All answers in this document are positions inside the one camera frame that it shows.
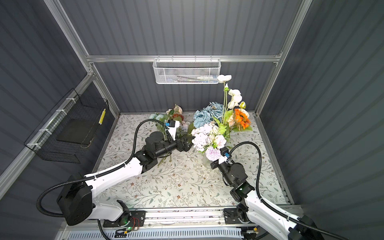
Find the peach rose stem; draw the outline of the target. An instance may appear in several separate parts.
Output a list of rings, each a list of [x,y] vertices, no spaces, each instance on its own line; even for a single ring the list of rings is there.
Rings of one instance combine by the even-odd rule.
[[[246,103],[244,101],[242,101],[240,103],[237,103],[237,102],[234,102],[234,101],[230,101],[229,109],[233,110],[235,107],[239,107],[240,110],[245,111]],[[234,119],[234,115],[233,114],[229,117],[228,124],[229,124],[230,127],[233,127],[235,125],[235,119]]]

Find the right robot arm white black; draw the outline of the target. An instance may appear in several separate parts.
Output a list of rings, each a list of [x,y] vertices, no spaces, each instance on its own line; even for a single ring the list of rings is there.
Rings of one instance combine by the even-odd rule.
[[[232,187],[231,196],[236,202],[237,216],[241,222],[252,222],[262,227],[278,240],[323,240],[324,237],[310,229],[315,223],[308,217],[300,218],[258,196],[256,189],[247,182],[248,176],[240,163],[211,163],[219,169],[226,185]]]

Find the marker pen in basket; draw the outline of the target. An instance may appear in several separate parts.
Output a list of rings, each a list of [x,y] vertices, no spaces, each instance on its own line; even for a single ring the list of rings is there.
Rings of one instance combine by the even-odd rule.
[[[180,76],[177,75],[178,81],[189,81],[189,82],[203,82],[203,83],[217,83],[217,75],[205,75],[205,76]]]

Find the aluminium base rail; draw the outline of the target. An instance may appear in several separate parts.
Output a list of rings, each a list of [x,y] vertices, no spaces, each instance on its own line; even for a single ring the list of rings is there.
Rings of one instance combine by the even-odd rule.
[[[119,226],[107,220],[67,227],[63,240],[277,240],[279,230],[256,220],[240,220],[235,207],[134,209],[132,219]]]

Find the orange gerbera flower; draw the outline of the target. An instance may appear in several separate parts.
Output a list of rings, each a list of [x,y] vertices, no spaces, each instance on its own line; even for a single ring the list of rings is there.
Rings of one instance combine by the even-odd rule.
[[[238,131],[245,131],[251,126],[249,113],[244,109],[235,109],[234,120]]]

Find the blue rose bouquet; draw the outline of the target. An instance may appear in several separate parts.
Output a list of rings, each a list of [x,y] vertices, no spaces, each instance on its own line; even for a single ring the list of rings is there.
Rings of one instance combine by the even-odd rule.
[[[221,121],[223,117],[224,106],[217,102],[210,102],[210,104],[202,110],[197,110],[194,114],[194,127],[200,128],[205,124],[212,122],[214,119]]]

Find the clear ribbed glass vase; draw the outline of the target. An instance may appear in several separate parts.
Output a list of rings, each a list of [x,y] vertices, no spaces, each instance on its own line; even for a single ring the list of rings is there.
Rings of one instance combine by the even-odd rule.
[[[203,166],[207,169],[211,169],[211,163],[212,161],[210,161],[205,155],[203,155]]]

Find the mixed pastel flower bunch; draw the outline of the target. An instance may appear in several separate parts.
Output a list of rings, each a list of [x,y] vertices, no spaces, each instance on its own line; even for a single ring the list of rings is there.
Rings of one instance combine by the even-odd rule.
[[[146,150],[155,161],[168,157],[172,151],[187,152],[192,147],[192,136],[188,134],[189,122],[184,121],[183,110],[175,105],[165,114],[150,116],[156,120],[157,132],[146,139]]]

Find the white ranunculus stem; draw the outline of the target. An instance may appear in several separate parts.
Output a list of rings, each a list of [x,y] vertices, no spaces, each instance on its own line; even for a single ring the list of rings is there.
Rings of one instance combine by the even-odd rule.
[[[243,97],[239,90],[229,88],[228,82],[232,79],[231,75],[219,75],[217,79],[219,83],[224,85],[224,109],[221,120],[221,123],[224,124],[229,118],[228,112],[235,107],[238,107],[242,102]]]

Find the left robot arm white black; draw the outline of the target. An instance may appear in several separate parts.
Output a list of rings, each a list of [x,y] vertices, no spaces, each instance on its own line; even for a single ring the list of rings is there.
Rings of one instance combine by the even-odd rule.
[[[193,145],[190,135],[173,137],[165,141],[161,132],[153,132],[145,142],[143,148],[119,170],[111,173],[103,170],[100,172],[101,177],[94,173],[90,175],[91,180],[63,187],[57,203],[69,226],[85,220],[106,220],[121,227],[131,224],[132,214],[123,201],[102,203],[96,199],[97,196],[120,182],[149,171],[158,164],[159,158],[165,157],[172,151],[187,152]]]

